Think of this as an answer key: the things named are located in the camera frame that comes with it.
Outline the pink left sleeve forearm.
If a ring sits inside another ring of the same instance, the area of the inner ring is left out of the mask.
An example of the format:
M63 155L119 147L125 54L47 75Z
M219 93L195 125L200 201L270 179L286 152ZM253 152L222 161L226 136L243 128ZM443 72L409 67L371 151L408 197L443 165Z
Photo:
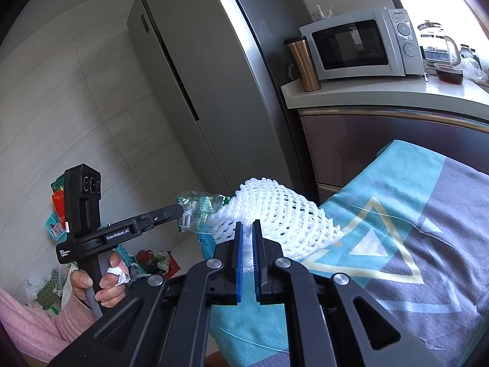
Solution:
M71 297L52 317L39 307L22 306L2 290L1 323L22 354L48 363L93 325L94 315L78 298Z

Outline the left hand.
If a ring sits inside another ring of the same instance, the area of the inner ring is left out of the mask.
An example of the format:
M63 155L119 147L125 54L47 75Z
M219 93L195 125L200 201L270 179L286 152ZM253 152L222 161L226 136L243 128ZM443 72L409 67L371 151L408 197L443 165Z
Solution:
M75 270L70 276L72 292L83 303L89 305L85 290L93 287L92 278L83 270ZM106 273L99 281L100 290L94 295L94 299L103 307L113 308L125 297L125 285L118 286L119 277L112 273Z

